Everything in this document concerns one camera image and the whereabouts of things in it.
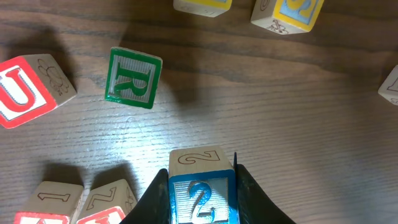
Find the red I block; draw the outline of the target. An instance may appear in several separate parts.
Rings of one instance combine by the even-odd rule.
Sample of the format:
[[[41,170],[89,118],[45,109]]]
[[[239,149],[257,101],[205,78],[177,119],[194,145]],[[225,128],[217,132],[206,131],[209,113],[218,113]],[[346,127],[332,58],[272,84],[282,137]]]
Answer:
[[[91,190],[77,224],[119,224],[137,200],[125,179]]]

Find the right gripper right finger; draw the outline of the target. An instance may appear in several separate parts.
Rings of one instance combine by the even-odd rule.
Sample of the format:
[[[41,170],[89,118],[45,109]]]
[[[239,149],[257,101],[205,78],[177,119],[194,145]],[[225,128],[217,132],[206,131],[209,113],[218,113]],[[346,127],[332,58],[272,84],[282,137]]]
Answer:
[[[236,174],[240,224],[295,224],[267,196],[249,171],[242,164],[238,164],[236,152],[233,167]]]

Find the blue 2 block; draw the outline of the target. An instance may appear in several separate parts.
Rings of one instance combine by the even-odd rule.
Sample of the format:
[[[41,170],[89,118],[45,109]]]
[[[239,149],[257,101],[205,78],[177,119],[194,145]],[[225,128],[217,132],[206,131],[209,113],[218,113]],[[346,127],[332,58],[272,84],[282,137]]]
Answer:
[[[219,146],[170,152],[169,197],[172,223],[239,223],[236,174]]]

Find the red A block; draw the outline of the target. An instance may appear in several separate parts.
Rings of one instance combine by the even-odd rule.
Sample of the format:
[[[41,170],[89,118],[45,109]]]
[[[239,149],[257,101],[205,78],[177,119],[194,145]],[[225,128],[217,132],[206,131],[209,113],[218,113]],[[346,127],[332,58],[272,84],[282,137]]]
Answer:
[[[14,218],[14,224],[72,224],[80,212],[84,187],[43,181]]]

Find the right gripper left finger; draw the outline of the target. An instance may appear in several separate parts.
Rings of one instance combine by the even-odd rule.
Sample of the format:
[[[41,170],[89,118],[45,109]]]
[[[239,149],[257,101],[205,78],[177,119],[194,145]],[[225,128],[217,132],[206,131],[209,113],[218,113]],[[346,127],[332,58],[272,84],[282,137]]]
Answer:
[[[169,175],[161,169],[120,224],[170,224]]]

